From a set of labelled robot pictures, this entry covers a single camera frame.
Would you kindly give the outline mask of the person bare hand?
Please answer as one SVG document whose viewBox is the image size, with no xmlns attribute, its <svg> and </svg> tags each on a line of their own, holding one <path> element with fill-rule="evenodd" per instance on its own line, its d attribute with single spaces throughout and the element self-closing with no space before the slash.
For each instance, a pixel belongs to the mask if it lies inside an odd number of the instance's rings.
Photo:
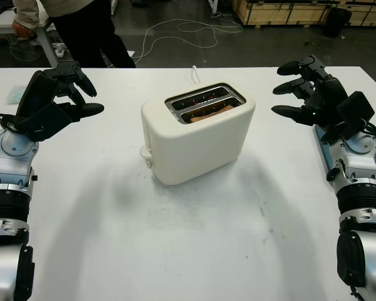
<svg viewBox="0 0 376 301">
<path fill-rule="evenodd" d="M 16 21 L 13 21 L 12 23 L 12 28 L 14 30 L 14 34 L 16 37 L 21 38 L 21 39 L 31 39 L 35 36 L 35 33 L 32 29 L 29 29 Z"/>
</svg>

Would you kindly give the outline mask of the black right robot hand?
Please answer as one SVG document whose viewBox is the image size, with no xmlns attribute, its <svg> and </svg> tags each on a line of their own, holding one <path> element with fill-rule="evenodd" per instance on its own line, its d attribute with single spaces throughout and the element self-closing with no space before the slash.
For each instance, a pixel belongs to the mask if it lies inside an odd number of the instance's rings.
<svg viewBox="0 0 376 301">
<path fill-rule="evenodd" d="M 325 71 L 325 65 L 314 55 L 291 61 L 279 67 L 277 74 L 298 75 L 299 78 L 283 83 L 273 89 L 273 94 L 292 93 L 303 100 L 300 107 L 276 105 L 272 111 L 303 125 L 327 127 L 338 124 L 337 106 L 348 95 L 340 81 Z"/>
</svg>

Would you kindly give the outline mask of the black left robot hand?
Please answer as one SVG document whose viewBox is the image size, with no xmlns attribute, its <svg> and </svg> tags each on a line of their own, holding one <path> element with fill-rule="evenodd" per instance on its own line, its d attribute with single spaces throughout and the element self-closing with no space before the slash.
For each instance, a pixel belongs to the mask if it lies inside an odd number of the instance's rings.
<svg viewBox="0 0 376 301">
<path fill-rule="evenodd" d="M 95 87 L 77 61 L 59 63 L 55 68 L 37 71 L 21 97 L 16 115 L 30 117 L 47 105 L 55 104 L 56 97 L 68 97 L 72 101 L 57 105 L 72 122 L 104 111 L 100 103 L 86 103 L 77 87 L 90 97 L 97 96 Z"/>
</svg>

